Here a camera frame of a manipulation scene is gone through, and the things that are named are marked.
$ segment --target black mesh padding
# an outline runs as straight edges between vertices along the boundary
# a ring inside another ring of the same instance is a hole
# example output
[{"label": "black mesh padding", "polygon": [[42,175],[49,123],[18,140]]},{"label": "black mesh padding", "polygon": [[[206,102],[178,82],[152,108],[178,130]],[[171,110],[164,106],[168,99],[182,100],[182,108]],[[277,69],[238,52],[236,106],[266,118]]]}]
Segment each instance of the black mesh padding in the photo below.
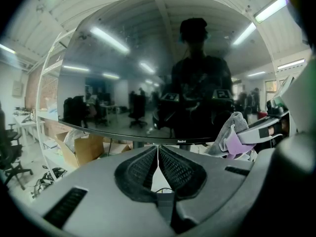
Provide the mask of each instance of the black mesh padding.
[{"label": "black mesh padding", "polygon": [[164,146],[159,148],[159,168],[175,191],[176,200],[194,198],[207,179],[206,171],[202,166]]},{"label": "black mesh padding", "polygon": [[44,219],[62,228],[88,191],[72,188],[45,216]]},{"label": "black mesh padding", "polygon": [[151,191],[153,175],[157,169],[157,147],[122,162],[115,170],[115,181],[119,189],[130,199],[138,202],[157,202]]}]

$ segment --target vent slot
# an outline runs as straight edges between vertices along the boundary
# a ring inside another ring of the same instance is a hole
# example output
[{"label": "vent slot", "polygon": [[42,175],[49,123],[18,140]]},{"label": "vent slot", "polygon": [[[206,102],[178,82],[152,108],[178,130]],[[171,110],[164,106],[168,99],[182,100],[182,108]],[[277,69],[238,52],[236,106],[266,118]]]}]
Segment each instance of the vent slot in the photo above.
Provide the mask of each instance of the vent slot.
[{"label": "vent slot", "polygon": [[225,170],[229,171],[231,173],[235,173],[235,174],[239,174],[239,175],[243,175],[243,176],[247,176],[250,173],[250,170],[242,169],[242,168],[236,168],[236,167],[232,167],[232,166],[227,166],[225,168]]},{"label": "vent slot", "polygon": [[62,228],[88,191],[72,188],[44,217],[49,223]]}]

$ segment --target desk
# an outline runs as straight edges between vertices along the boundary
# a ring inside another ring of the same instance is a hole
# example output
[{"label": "desk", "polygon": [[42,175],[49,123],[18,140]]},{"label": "desk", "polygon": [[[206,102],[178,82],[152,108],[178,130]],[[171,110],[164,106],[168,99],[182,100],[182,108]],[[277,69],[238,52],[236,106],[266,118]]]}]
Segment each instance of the desk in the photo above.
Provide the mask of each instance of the desk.
[{"label": "desk", "polygon": [[[105,108],[105,113],[106,113],[106,119],[107,119],[107,123],[109,124],[109,109],[114,109],[117,108],[117,105],[100,105],[101,108]],[[119,117],[118,117],[118,110],[115,110],[116,116],[117,116],[117,121],[119,121]]]},{"label": "desk", "polygon": [[[34,127],[34,126],[36,126],[36,122],[34,122],[34,121],[26,121],[25,123],[22,123],[22,121],[25,119],[25,118],[27,118],[28,116],[14,116],[13,115],[13,118],[15,119],[15,123],[16,123],[16,125],[17,125],[17,129],[21,129],[21,132],[22,132],[22,137],[23,137],[23,144],[24,144],[24,146],[25,146],[25,148],[26,148],[26,151],[27,151],[27,153],[29,154],[29,144],[28,144],[28,142],[27,142],[27,139],[26,139],[26,131],[28,132],[28,133],[30,133],[30,128],[31,127]],[[45,134],[45,132],[44,132],[44,121],[41,121],[40,122],[40,133],[43,135],[43,134]],[[33,140],[34,140],[34,143],[36,142],[36,140],[35,140],[35,136],[34,136],[34,134],[32,134],[32,136],[33,136]]]}]

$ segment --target fluorescent light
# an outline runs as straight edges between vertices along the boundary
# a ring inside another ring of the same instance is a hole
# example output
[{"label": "fluorescent light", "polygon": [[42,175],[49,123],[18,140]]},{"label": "fluorescent light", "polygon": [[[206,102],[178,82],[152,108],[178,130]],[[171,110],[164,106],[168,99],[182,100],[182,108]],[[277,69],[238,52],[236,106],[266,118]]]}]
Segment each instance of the fluorescent light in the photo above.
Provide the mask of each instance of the fluorescent light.
[{"label": "fluorescent light", "polygon": [[13,51],[12,49],[7,48],[6,46],[1,45],[1,44],[0,44],[0,48],[4,49],[4,50],[6,50],[6,51],[8,51],[8,52],[10,52],[10,53],[16,53],[16,52],[15,52],[15,51]]},{"label": "fluorescent light", "polygon": [[155,71],[144,62],[141,62],[140,66],[142,66],[143,69],[145,69],[147,72],[149,72],[151,74],[155,73]]},{"label": "fluorescent light", "polygon": [[277,11],[281,10],[283,7],[286,6],[286,0],[277,0],[273,4],[271,4],[268,8],[264,11],[260,12],[255,19],[258,23],[263,22],[271,15],[275,14]]},{"label": "fluorescent light", "polygon": [[239,45],[242,43],[254,30],[256,30],[256,26],[254,23],[251,23],[247,29],[238,37],[237,40],[233,43],[233,45]]},{"label": "fluorescent light", "polygon": [[293,61],[291,63],[278,66],[277,69],[284,69],[284,68],[291,67],[291,66],[294,66],[294,65],[297,65],[297,64],[301,64],[303,62],[305,62],[305,59],[301,59],[301,60],[298,60],[298,61]]},{"label": "fluorescent light", "polygon": [[104,73],[103,76],[110,78],[110,79],[119,79],[119,76],[111,75],[111,74],[107,74],[107,73]]},{"label": "fluorescent light", "polygon": [[89,72],[89,69],[83,69],[83,68],[77,68],[77,67],[71,67],[71,66],[64,66],[66,69],[75,69],[75,70],[81,70],[81,71],[86,71]]},{"label": "fluorescent light", "polygon": [[96,36],[100,37],[101,39],[105,40],[108,44],[110,44],[112,47],[118,49],[119,51],[121,51],[125,54],[129,53],[129,49],[126,46],[124,46],[123,44],[118,42],[116,39],[114,39],[113,37],[111,37],[107,33],[103,32],[99,28],[92,27],[90,32],[92,32]]},{"label": "fluorescent light", "polygon": [[258,73],[255,73],[255,74],[251,74],[251,75],[248,75],[249,77],[253,77],[253,76],[256,76],[256,75],[261,75],[261,74],[265,74],[266,72],[258,72]]}]

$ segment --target purple cloth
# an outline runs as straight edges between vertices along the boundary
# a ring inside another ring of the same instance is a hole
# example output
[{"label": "purple cloth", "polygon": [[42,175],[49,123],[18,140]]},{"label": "purple cloth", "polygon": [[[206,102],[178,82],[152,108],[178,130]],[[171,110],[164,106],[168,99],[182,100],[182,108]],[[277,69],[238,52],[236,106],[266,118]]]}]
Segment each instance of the purple cloth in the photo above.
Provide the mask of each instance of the purple cloth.
[{"label": "purple cloth", "polygon": [[244,155],[247,152],[249,152],[251,149],[253,149],[256,144],[245,144],[243,145],[236,132],[235,132],[235,125],[233,124],[231,126],[231,133],[228,136],[228,138],[224,139],[224,144],[226,145],[229,154],[227,155],[228,159],[235,159],[237,155]]}]

